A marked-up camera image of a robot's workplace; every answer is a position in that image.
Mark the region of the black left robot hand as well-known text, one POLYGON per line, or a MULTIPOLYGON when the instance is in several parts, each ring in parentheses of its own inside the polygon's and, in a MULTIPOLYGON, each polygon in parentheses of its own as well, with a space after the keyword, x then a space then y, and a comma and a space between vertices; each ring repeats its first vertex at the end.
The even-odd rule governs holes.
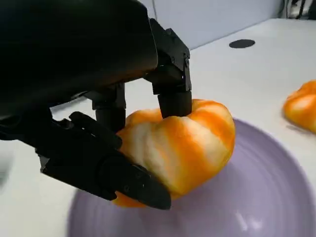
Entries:
POLYGON ((161 114, 192 111, 190 52, 136 0, 0 3, 0 138, 33 147, 43 174, 95 196, 168 210, 166 186, 120 152, 126 82, 161 114))

